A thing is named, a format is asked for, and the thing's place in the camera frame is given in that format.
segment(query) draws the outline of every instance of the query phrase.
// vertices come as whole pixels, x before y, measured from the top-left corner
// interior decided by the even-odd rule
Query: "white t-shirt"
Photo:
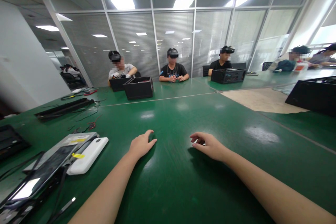
[[[126,75],[130,72],[130,70],[133,68],[134,66],[132,64],[125,64],[125,69],[124,70],[119,70],[118,68],[113,68],[110,70],[110,72],[108,73],[108,79],[112,79],[112,74],[114,74],[115,72],[120,73],[121,75]]]

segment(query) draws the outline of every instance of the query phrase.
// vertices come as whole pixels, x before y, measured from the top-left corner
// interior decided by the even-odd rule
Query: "hair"
[[[325,47],[324,50],[321,50],[321,51],[317,52],[316,54],[321,54],[321,53],[324,53],[326,51],[336,51],[336,43],[335,44],[331,44],[328,47]]]

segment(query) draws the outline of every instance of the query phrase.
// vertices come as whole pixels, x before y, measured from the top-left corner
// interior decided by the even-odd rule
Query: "black box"
[[[336,116],[336,76],[299,80],[285,103]]]
[[[128,100],[153,97],[152,77],[131,78],[124,84],[125,93]]]
[[[113,92],[124,90],[124,84],[129,81],[129,78],[119,78],[119,79],[111,79],[109,80],[111,84],[111,88]]]
[[[211,81],[220,84],[242,82],[246,74],[246,69],[226,68],[212,70]]]

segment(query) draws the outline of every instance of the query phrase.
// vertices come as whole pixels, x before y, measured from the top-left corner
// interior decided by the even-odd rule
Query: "glove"
[[[120,73],[118,73],[118,72],[115,72],[114,74],[112,74],[112,77],[114,77],[114,78],[121,78],[121,74]]]

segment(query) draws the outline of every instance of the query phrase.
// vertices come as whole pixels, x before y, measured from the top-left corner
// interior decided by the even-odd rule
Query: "chair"
[[[203,77],[209,76],[210,65],[203,66]]]
[[[61,73],[61,76],[63,80],[68,84],[69,88],[81,88],[85,86],[83,82],[79,79],[76,79],[72,74],[70,73]]]
[[[273,61],[272,62],[264,62],[262,65],[262,70],[263,71],[266,71],[271,65],[272,65]]]
[[[238,69],[247,69],[246,62],[245,63],[231,63],[231,66],[233,68],[238,68]]]

